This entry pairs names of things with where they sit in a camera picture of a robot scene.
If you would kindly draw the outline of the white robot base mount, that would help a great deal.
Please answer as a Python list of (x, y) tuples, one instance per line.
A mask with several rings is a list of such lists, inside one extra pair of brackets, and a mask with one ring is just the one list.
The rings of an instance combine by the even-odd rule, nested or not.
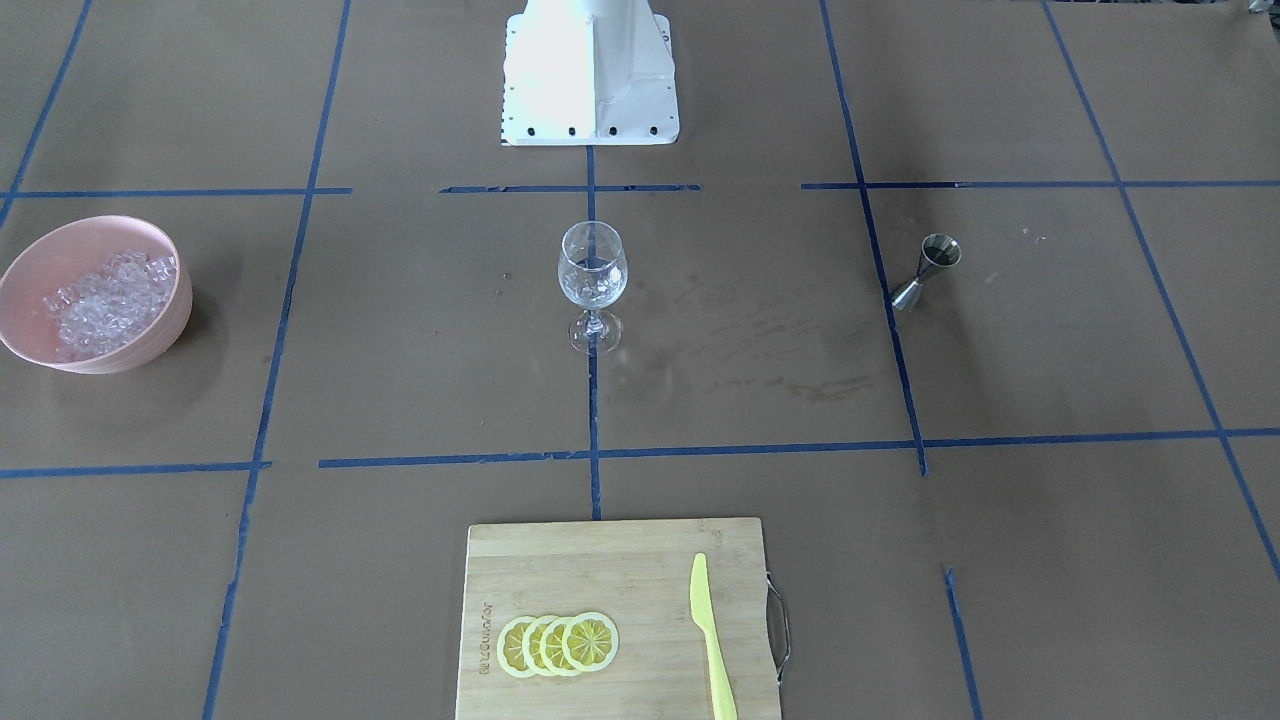
[(529, 1), (504, 41), (503, 145), (677, 142), (671, 23), (650, 3)]

